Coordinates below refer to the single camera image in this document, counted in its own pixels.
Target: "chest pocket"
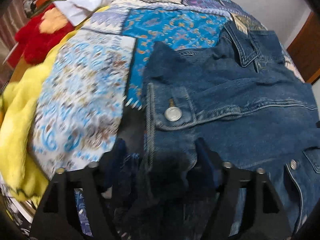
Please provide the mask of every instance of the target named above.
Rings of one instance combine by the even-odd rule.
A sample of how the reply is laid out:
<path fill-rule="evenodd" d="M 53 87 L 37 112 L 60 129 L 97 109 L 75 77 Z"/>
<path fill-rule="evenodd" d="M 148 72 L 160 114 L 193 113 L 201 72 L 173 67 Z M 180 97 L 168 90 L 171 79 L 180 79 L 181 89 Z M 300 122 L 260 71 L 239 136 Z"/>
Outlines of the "chest pocket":
<path fill-rule="evenodd" d="M 320 173 L 320 148 L 319 147 L 311 147 L 304 150 L 304 155 L 310 161 L 314 171 L 316 173 Z"/>
<path fill-rule="evenodd" d="M 166 110 L 170 107 L 170 102 L 178 107 L 181 111 L 181 117 L 171 122 L 165 116 Z M 242 116 L 239 106 L 227 105 L 222 107 L 202 108 L 197 110 L 195 105 L 184 86 L 176 87 L 169 85 L 159 85 L 156 83 L 149 83 L 147 87 L 147 113 L 150 119 L 153 120 L 154 125 L 159 130 L 180 130 L 184 128 L 193 127 L 197 124 L 202 124 L 216 119 L 236 119 Z"/>

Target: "red plush toy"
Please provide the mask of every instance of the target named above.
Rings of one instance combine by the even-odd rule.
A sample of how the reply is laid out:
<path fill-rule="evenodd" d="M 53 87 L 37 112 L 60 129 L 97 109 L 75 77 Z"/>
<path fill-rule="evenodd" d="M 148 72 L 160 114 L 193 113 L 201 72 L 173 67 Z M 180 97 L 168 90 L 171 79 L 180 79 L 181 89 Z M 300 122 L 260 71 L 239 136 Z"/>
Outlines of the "red plush toy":
<path fill-rule="evenodd" d="M 53 4 L 33 17 L 15 36 L 19 46 L 24 46 L 23 55 L 29 64 L 42 63 L 50 49 L 75 28 Z"/>

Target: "clothing pile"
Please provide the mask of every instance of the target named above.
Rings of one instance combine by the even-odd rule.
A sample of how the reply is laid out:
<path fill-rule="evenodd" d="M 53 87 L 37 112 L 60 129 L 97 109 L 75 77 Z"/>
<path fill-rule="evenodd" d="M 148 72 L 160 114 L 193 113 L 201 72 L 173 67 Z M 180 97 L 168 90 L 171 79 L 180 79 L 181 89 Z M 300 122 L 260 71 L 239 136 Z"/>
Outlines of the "clothing pile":
<path fill-rule="evenodd" d="M 217 199 L 202 194 L 211 185 L 195 143 L 203 138 L 222 160 L 263 168 L 299 230 L 320 194 L 319 117 L 311 85 L 274 31 L 231 0 L 68 0 L 55 8 L 73 26 L 94 13 L 3 93 L 0 172 L 13 196 L 37 205 L 57 168 L 115 154 L 122 138 L 128 153 L 119 151 L 106 186 L 121 200 L 108 206 L 119 235 L 200 239 Z M 231 235 L 244 190 L 238 199 Z"/>

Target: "dark blue clothing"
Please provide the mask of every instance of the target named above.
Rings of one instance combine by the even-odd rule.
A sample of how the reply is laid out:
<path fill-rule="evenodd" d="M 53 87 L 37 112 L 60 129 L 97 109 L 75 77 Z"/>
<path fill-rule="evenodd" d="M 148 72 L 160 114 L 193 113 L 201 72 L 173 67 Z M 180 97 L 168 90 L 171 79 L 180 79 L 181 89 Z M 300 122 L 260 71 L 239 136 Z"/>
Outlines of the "dark blue clothing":
<path fill-rule="evenodd" d="M 318 112 L 311 85 L 285 68 L 273 31 L 244 34 L 227 22 L 213 48 L 173 51 L 156 42 L 143 95 L 147 154 L 138 173 L 140 204 L 151 207 L 189 190 L 187 174 L 197 163 L 194 141 L 202 137 L 224 161 L 264 168 L 292 231 L 301 227 L 320 196 Z M 175 122 L 164 115 L 171 99 L 182 111 Z M 239 194 L 234 233 L 245 199 Z"/>

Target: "red fuzzy fabric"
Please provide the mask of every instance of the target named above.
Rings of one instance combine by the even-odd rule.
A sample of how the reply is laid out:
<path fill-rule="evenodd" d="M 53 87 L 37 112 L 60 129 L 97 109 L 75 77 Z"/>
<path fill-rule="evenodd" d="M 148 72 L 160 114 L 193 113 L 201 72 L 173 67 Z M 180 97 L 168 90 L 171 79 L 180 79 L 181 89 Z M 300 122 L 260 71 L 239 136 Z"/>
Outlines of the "red fuzzy fabric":
<path fill-rule="evenodd" d="M 42 63 L 50 49 L 75 29 L 72 24 L 68 22 L 66 26 L 52 34 L 40 33 L 39 25 L 42 22 L 41 18 L 47 10 L 52 8 L 54 8 L 53 4 L 48 6 L 46 10 L 38 16 L 33 17 L 27 25 L 16 33 L 16 41 L 25 46 L 23 55 L 29 64 L 36 65 Z"/>

